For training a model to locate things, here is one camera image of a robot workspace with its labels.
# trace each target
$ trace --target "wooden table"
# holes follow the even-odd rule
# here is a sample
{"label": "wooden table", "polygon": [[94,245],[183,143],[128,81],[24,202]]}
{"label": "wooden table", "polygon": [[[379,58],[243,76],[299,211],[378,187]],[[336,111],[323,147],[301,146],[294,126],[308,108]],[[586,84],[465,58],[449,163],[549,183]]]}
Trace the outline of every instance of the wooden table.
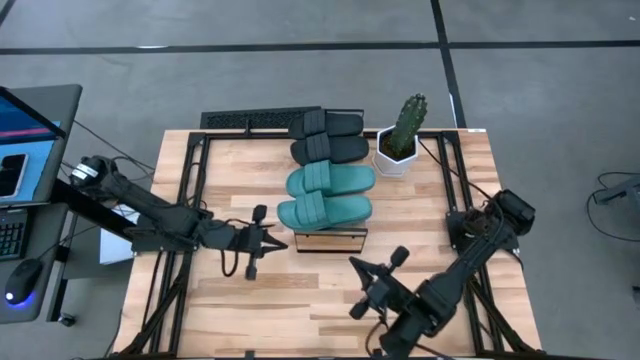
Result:
{"label": "wooden table", "polygon": [[[500,182],[487,133],[459,132],[469,179],[490,194],[497,192]],[[160,150],[152,192],[170,202],[177,198],[188,135],[186,130],[167,131]],[[435,141],[423,141],[437,156]],[[212,143],[203,192],[209,210],[218,219],[250,220],[253,207],[266,204],[266,223],[277,224],[270,233],[290,247],[259,260],[258,279],[253,282],[243,277],[247,257],[241,255],[238,273],[225,278],[220,271],[219,252],[199,250],[189,279],[179,356],[244,356],[245,350],[256,350],[257,356],[265,357],[366,356],[364,339],[377,319],[373,311],[360,321],[349,317],[349,309],[362,296],[358,277],[347,261],[349,255],[298,254],[293,232],[278,222],[277,204],[290,199],[284,189],[285,179],[298,168],[289,153],[290,143]],[[375,153],[375,141],[370,144],[370,155],[361,161],[363,164],[371,164]],[[404,178],[378,177],[375,187],[366,193],[373,203],[373,216],[367,221],[369,235],[360,256],[386,263],[397,246],[407,247],[411,256],[395,274],[409,289],[445,270],[456,257],[444,225],[448,207],[442,170],[423,149],[419,150],[418,160]],[[453,167],[451,154],[449,159]],[[191,179],[195,179],[196,169],[192,171]],[[474,203],[481,204],[482,196],[473,189],[472,193]],[[135,259],[115,351],[129,344],[140,330],[155,258],[156,254],[150,253]],[[539,347],[518,263],[498,252],[489,262],[488,271],[498,308],[526,342]],[[480,312],[486,324],[484,312]],[[170,310],[167,319],[172,315]],[[165,326],[161,350],[167,348],[168,338]],[[433,339],[423,337],[422,343],[448,355],[472,355],[465,307],[459,304],[456,316],[444,330]],[[485,344],[490,344],[486,336]],[[377,346],[376,335],[372,347]],[[412,355],[424,353],[416,349]]]}

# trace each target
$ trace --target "green slide sandal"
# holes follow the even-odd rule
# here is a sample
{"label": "green slide sandal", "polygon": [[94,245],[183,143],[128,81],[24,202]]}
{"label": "green slide sandal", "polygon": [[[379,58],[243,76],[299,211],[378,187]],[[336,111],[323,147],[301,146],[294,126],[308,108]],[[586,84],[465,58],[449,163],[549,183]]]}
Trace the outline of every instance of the green slide sandal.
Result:
{"label": "green slide sandal", "polygon": [[278,204],[280,222],[297,231],[314,231],[360,222],[368,219],[371,212],[371,202],[366,196],[325,198],[320,191]]}
{"label": "green slide sandal", "polygon": [[367,165],[334,165],[329,160],[295,170],[287,178],[287,193],[293,197],[320,190],[324,196],[363,192],[376,183],[376,174]]}

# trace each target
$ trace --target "white hexagonal planter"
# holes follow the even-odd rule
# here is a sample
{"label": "white hexagonal planter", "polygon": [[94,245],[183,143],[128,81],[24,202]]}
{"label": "white hexagonal planter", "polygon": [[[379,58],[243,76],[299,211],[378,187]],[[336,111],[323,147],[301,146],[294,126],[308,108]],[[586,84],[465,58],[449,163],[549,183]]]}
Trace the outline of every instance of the white hexagonal planter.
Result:
{"label": "white hexagonal planter", "polygon": [[409,169],[411,164],[414,161],[416,161],[416,159],[418,158],[418,136],[416,135],[414,138],[415,149],[416,149],[415,153],[404,160],[395,161],[392,158],[380,152],[380,138],[382,137],[382,135],[393,130],[394,128],[395,128],[395,125],[388,127],[384,130],[378,131],[378,135],[376,138],[376,145],[377,145],[376,153],[375,155],[373,155],[373,167],[382,176],[399,178],[399,177],[402,177],[402,175],[404,175],[404,173]]}

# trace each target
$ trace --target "slide sandal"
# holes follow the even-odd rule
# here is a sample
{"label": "slide sandal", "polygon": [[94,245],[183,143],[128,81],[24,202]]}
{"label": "slide sandal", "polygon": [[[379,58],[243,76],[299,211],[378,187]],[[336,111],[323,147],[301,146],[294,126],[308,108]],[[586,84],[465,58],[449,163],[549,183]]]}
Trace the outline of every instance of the slide sandal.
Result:
{"label": "slide sandal", "polygon": [[376,174],[367,165],[334,165],[329,160],[297,169],[287,178],[287,193],[293,197],[317,190],[324,196],[363,192],[376,183]]}
{"label": "slide sandal", "polygon": [[325,198],[320,191],[278,204],[278,219],[284,226],[296,231],[315,231],[357,223],[368,219],[371,212],[371,202],[366,196]]}
{"label": "slide sandal", "polygon": [[364,120],[358,114],[339,114],[326,110],[312,110],[304,117],[289,123],[289,137],[303,140],[307,136],[326,132],[328,136],[358,135],[364,128]]}
{"label": "slide sandal", "polygon": [[368,154],[369,142],[362,136],[329,137],[320,133],[291,144],[293,160],[303,166],[322,160],[343,164],[364,159]]}

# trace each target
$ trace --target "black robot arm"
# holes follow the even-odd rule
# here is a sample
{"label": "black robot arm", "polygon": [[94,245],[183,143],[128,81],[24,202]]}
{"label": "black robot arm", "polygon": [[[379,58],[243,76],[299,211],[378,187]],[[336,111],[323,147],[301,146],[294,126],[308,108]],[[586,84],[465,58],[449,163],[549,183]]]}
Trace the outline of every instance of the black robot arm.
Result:
{"label": "black robot arm", "polygon": [[255,260],[288,246],[269,235],[261,224],[267,208],[254,209],[253,222],[237,229],[229,221],[213,219],[213,213],[186,204],[170,204],[129,181],[111,159],[82,158],[70,176],[71,185],[97,201],[117,200],[140,213],[135,228],[126,229],[134,251],[193,251],[200,245],[250,255],[246,277],[255,279]]}
{"label": "black robot arm", "polygon": [[482,211],[468,211],[461,233],[473,237],[472,244],[446,271],[423,281],[414,292],[392,276],[394,268],[409,256],[406,248],[396,249],[389,267],[351,258],[366,293],[351,316],[359,319],[372,308],[386,322],[387,310],[398,313],[380,336],[380,345],[392,359],[408,358],[420,336],[436,336],[453,318],[465,284],[480,266],[513,237],[529,232],[534,214],[530,205],[509,190],[496,194]]}

